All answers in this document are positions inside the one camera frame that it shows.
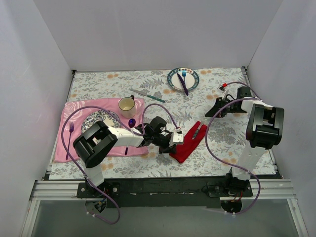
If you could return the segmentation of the red cloth napkin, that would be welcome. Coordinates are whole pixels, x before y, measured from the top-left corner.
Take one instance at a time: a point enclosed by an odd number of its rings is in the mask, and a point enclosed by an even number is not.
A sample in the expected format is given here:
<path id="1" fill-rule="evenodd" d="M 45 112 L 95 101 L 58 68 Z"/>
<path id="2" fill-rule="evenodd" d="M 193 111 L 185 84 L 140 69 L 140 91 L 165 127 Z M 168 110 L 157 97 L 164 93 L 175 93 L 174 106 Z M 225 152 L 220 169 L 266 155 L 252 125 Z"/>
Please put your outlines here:
<path id="1" fill-rule="evenodd" d="M 203 125 L 199 130 L 195 139 L 193 139 L 193 135 L 200 125 L 200 121 L 197 121 L 192 128 L 186 133 L 184 137 L 184 143 L 182 145 L 176 146 L 176 153 L 169 154 L 172 158 L 174 158 L 178 163 L 183 163 L 190 154 L 197 148 L 202 139 L 205 137 L 207 126 Z"/>

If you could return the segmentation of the teal handled fork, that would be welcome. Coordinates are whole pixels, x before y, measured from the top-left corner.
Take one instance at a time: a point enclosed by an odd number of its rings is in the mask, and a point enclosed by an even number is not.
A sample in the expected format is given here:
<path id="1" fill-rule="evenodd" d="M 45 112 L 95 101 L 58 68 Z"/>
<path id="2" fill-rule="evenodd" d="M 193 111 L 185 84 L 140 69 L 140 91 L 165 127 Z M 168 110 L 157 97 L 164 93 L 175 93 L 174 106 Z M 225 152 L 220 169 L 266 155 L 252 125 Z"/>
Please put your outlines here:
<path id="1" fill-rule="evenodd" d="M 194 135 L 193 135 L 193 139 L 196 138 L 196 136 L 197 136 L 199 130 L 201 129 L 201 127 L 202 127 L 203 125 L 207 125 L 207 118 L 202 118 L 202 119 L 201 119 L 200 125 L 198 126 L 198 128 L 196 129 L 196 131 L 195 131 L 195 133 L 194 133 Z"/>

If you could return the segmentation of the teal handled knife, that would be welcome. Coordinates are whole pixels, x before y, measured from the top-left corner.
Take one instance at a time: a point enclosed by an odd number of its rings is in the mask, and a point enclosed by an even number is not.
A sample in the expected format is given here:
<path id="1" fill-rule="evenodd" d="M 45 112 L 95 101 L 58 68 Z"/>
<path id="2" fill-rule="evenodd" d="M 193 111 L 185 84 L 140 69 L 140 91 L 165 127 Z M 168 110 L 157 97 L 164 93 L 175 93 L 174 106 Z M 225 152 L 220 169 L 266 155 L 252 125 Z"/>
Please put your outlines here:
<path id="1" fill-rule="evenodd" d="M 159 102 L 162 102 L 162 103 L 165 103 L 165 102 L 166 102 L 166 101 L 163 100 L 163 99 L 157 98 L 157 97 L 155 97 L 155 96 L 149 95 L 149 94 L 147 94 L 147 93 L 145 93 L 145 92 L 142 92 L 142 91 L 139 91 L 139 90 L 130 89 L 130 91 L 133 91 L 133 92 L 135 92 L 135 93 L 137 93 L 137 94 L 140 94 L 140 95 L 149 97 L 149 98 L 151 98 L 151 99 L 153 99 L 153 100 L 156 100 L 156 101 L 159 101 Z"/>

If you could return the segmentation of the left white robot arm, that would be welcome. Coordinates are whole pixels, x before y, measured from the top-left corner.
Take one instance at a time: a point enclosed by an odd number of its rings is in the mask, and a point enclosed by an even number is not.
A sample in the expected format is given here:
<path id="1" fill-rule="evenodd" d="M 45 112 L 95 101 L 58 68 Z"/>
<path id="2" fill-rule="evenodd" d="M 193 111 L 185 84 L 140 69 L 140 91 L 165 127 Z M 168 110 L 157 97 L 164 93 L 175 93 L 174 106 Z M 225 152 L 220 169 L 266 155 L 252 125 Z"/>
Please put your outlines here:
<path id="1" fill-rule="evenodd" d="M 140 124 L 130 130 L 107 126 L 98 121 L 79 136 L 73 147 L 83 163 L 85 178 L 90 183 L 88 191 L 93 197 L 101 197 L 105 191 L 101 162 L 115 147 L 142 148 L 150 144 L 159 147 L 159 153 L 175 153 L 182 145 L 181 129 L 164 131 L 166 121 L 155 117 L 150 123 Z"/>

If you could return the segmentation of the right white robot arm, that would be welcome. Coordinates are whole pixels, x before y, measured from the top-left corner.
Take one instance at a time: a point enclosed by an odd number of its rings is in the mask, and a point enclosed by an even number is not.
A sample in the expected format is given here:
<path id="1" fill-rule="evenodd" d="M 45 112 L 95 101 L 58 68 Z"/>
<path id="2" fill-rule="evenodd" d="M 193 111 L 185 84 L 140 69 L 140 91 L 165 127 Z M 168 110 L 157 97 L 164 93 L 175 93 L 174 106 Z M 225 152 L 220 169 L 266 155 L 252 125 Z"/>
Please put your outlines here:
<path id="1" fill-rule="evenodd" d="M 223 84 L 219 89 L 222 97 L 216 99 L 215 105 L 205 114 L 205 117 L 223 118 L 226 114 L 244 113 L 249 115 L 245 131 L 246 144 L 236 164 L 217 184 L 207 184 L 206 193 L 210 197 L 232 197 L 248 192 L 251 172 L 261 156 L 273 146 L 280 143 L 283 132 L 285 110 L 264 103 L 251 94 L 248 86 L 237 90 L 237 97 L 231 97 Z"/>

